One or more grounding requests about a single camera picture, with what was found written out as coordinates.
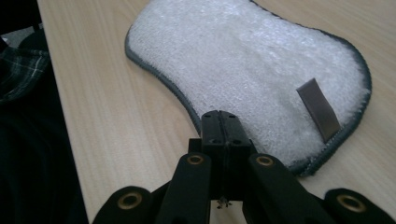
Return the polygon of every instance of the table surface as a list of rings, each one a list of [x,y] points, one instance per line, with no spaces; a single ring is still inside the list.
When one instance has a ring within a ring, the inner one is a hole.
[[[90,221],[117,189],[167,182],[198,137],[178,99],[124,54],[126,32],[147,2],[38,0]],[[367,61],[374,91],[361,125],[301,182],[319,197],[356,190],[396,218],[396,2],[257,3],[347,39]],[[211,223],[245,223],[240,209],[212,209]]]

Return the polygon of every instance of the plaid fabric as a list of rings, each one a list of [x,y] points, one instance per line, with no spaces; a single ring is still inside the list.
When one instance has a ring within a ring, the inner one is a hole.
[[[0,105],[26,95],[50,63],[46,51],[6,48],[0,54]]]

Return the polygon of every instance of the cleaning pad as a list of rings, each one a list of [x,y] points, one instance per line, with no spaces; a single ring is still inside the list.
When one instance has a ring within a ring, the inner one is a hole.
[[[233,113],[260,152],[296,175],[312,175],[330,158],[357,128],[371,94],[368,67],[351,44],[248,0],[150,1],[125,49],[178,97],[198,133],[205,112]],[[297,92],[313,79],[339,122],[328,139]]]

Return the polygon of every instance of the white towel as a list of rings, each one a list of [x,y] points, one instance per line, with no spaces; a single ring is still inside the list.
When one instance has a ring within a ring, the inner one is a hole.
[[[248,0],[152,0],[125,48],[180,99],[198,132],[205,112],[233,113],[260,152],[299,175],[312,175],[356,129],[371,94],[351,44]],[[341,125],[327,143],[296,91],[312,78]]]

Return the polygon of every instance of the fabric label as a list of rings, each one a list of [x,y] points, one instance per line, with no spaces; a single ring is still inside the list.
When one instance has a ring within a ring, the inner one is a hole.
[[[312,120],[317,125],[323,142],[329,141],[340,130],[340,123],[332,106],[326,100],[317,81],[312,78],[297,89]]]

